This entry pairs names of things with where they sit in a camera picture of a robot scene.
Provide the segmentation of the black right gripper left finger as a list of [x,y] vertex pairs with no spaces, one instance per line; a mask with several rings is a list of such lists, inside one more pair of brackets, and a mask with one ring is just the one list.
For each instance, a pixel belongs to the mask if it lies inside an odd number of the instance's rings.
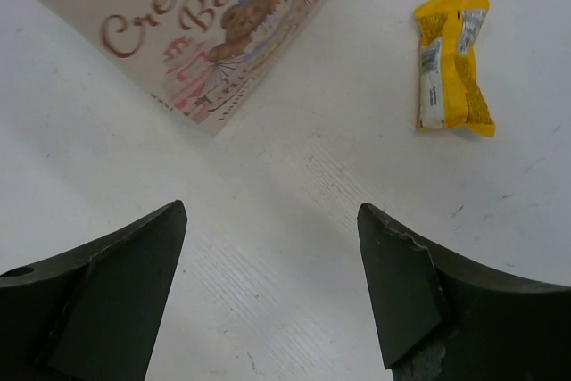
[[143,380],[186,235],[180,201],[1,276],[3,380]]

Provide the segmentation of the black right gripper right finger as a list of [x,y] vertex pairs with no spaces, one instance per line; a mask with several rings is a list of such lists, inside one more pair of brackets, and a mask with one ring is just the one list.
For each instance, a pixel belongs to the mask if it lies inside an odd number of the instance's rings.
[[569,379],[567,286],[470,260],[369,203],[357,223],[380,352],[394,379]]

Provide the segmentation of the yellow snack bar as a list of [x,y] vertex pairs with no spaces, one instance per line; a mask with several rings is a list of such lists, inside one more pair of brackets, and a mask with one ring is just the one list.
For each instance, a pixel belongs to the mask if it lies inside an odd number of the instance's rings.
[[418,129],[467,128],[479,136],[495,135],[495,122],[477,84],[474,51],[489,9],[489,0],[430,0],[414,11]]

